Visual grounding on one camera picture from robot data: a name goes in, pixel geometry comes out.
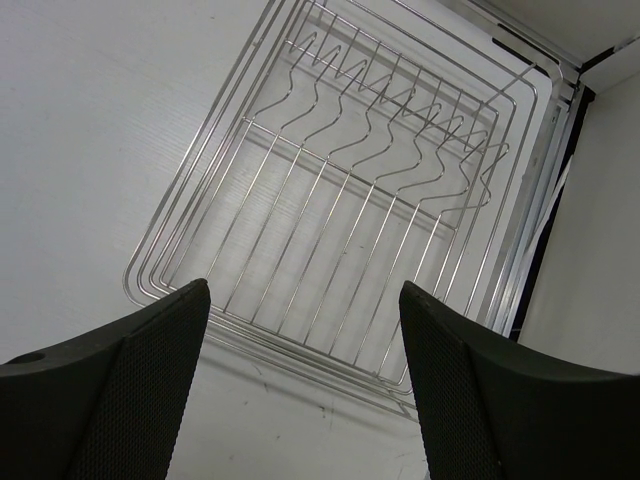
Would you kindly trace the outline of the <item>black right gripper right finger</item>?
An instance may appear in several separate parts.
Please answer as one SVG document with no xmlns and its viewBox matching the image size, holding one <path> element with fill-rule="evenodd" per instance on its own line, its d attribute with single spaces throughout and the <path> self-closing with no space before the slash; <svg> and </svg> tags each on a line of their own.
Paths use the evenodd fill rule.
<svg viewBox="0 0 640 480">
<path fill-rule="evenodd" d="M 406 282 L 400 323 L 433 479 L 635 479 L 639 379 L 517 344 Z"/>
</svg>

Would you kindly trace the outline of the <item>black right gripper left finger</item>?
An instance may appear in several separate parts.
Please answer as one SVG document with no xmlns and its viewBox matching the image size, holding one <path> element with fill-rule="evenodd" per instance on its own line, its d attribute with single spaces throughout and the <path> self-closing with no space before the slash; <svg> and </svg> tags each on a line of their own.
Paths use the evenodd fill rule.
<svg viewBox="0 0 640 480">
<path fill-rule="evenodd" d="M 197 279 L 3 364 L 2 478 L 165 478 L 209 311 Z"/>
</svg>

